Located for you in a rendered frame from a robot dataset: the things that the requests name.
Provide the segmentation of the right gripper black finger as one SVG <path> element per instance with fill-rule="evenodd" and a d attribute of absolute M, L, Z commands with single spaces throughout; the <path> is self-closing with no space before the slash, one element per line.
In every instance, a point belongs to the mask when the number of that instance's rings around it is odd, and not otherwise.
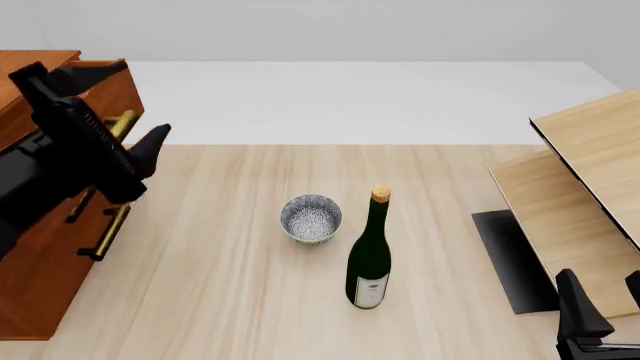
<path fill-rule="evenodd" d="M 556 275 L 559 301 L 559 340 L 605 338 L 615 329 L 598 311 L 571 269 Z"/>
<path fill-rule="evenodd" d="M 640 270 L 632 272 L 625 278 L 625 283 L 636 305 L 640 306 Z"/>

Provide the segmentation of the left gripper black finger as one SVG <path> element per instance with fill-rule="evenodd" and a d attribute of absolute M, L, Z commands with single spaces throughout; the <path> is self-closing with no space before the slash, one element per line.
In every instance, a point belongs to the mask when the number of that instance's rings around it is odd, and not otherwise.
<path fill-rule="evenodd" d="M 169 124 L 158 125 L 128 150 L 140 179 L 148 179 L 154 175 L 160 150 L 171 129 Z"/>
<path fill-rule="evenodd" d="M 60 97 L 76 96 L 127 68 L 124 59 L 101 66 L 64 66 L 49 72 L 49 85 Z"/>

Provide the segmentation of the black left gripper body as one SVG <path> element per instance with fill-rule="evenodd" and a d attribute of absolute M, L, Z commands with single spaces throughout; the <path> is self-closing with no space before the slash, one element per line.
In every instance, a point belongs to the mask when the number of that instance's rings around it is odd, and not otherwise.
<path fill-rule="evenodd" d="M 147 190 L 127 150 L 85 101 L 60 97 L 51 89 L 41 62 L 9 74 L 32 108 L 32 120 L 61 152 L 61 160 L 79 172 L 111 203 L 137 200 Z"/>

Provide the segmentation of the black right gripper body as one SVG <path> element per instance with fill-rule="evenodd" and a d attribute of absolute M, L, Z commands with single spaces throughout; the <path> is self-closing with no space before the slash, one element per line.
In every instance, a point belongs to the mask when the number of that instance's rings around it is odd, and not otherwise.
<path fill-rule="evenodd" d="M 557 338 L 556 350 L 560 360 L 640 360 L 640 344 L 603 343 L 597 338 L 586 344 Z"/>

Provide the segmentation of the wooden cabinet with drawers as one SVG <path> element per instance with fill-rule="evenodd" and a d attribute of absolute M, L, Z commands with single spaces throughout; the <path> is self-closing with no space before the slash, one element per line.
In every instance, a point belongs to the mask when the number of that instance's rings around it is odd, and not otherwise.
<path fill-rule="evenodd" d="M 0 341 L 51 338 L 155 170 L 127 62 L 0 50 Z"/>

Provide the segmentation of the pale wooden two-tier shelf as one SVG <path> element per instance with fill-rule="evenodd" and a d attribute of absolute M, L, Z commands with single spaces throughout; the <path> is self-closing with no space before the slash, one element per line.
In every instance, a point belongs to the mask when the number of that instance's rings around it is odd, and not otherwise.
<path fill-rule="evenodd" d="M 640 88 L 530 125 L 545 149 L 490 165 L 507 209 L 473 216 L 513 311 L 555 311 L 571 269 L 604 317 L 640 315 Z"/>

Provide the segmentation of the patterned grey ceramic bowl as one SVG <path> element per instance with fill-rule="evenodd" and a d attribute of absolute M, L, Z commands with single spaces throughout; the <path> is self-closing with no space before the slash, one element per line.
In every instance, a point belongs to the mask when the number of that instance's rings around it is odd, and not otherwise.
<path fill-rule="evenodd" d="M 280 212 L 284 232 L 299 245 L 320 246 L 340 229 L 343 214 L 334 200 L 321 194 L 302 194 L 289 200 Z"/>

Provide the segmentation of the dark green wine bottle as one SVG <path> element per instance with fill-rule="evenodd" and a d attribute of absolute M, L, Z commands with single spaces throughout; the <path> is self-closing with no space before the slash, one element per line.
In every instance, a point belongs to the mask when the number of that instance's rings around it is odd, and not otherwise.
<path fill-rule="evenodd" d="M 386 240 L 385 224 L 391 188 L 372 188 L 366 226 L 348 257 L 345 293 L 352 305 L 361 309 L 376 308 L 384 299 L 391 272 L 391 251 Z"/>

